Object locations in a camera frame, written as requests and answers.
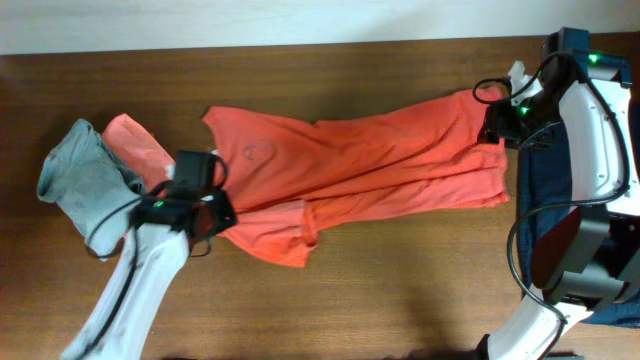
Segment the orange-red t-shirt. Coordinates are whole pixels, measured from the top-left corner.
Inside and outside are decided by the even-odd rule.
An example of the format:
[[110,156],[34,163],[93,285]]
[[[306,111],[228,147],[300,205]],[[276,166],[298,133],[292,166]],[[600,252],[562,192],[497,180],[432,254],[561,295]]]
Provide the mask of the orange-red t-shirt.
[[302,267],[330,227],[504,203],[504,147],[478,140],[485,111],[468,90],[314,123],[213,107],[204,122],[238,214],[225,237],[263,261]]

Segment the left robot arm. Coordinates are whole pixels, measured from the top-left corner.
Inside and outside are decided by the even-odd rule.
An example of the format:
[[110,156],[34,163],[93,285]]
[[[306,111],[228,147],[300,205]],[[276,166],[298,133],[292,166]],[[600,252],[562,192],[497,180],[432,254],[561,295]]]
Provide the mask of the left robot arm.
[[126,218],[117,266],[64,359],[137,359],[162,299],[199,243],[233,227],[224,185],[229,169],[216,153],[179,151],[170,179],[116,209]]

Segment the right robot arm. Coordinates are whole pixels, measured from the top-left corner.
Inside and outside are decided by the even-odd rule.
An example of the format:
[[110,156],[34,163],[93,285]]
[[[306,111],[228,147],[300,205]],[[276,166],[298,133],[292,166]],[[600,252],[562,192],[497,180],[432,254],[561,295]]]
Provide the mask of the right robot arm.
[[480,140],[545,149],[563,127],[571,197],[566,216],[535,244],[523,297],[499,330],[482,338],[477,359],[545,359],[576,323],[639,290],[639,179],[629,130],[631,66],[595,52],[586,30],[549,35],[532,75],[516,62],[507,97],[486,104]]

